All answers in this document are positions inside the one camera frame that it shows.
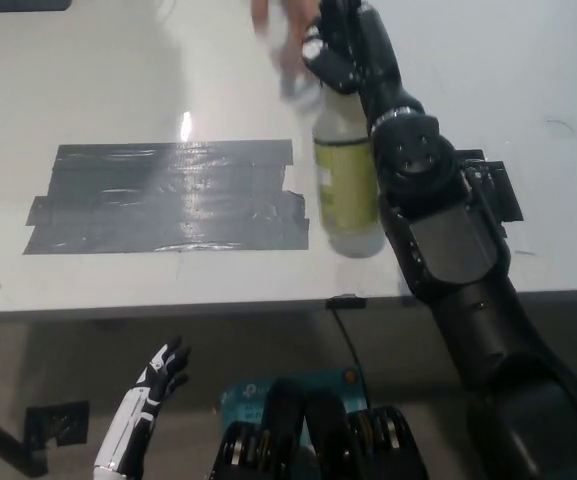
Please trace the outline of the person hand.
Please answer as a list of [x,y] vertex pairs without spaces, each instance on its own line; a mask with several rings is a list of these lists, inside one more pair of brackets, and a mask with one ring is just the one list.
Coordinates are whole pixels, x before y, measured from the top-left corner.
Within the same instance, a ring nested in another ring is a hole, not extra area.
[[310,114],[317,109],[320,87],[301,59],[301,40],[319,14],[319,1],[251,1],[250,13],[278,76],[281,100],[299,115]]

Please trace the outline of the right robot hand black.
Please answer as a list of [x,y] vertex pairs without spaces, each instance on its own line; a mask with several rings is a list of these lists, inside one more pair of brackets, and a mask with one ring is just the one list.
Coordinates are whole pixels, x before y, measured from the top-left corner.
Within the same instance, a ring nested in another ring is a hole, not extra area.
[[370,124],[390,111],[424,112],[405,91],[381,16],[366,1],[322,1],[303,35],[301,57],[325,86],[357,94]]

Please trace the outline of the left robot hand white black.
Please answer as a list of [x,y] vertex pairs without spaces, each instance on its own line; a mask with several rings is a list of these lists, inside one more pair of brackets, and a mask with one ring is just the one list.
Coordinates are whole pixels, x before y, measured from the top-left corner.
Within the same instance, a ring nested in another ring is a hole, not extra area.
[[136,387],[145,398],[142,411],[156,417],[162,403],[188,380],[185,369],[191,349],[176,336],[164,344],[151,358],[139,376]]

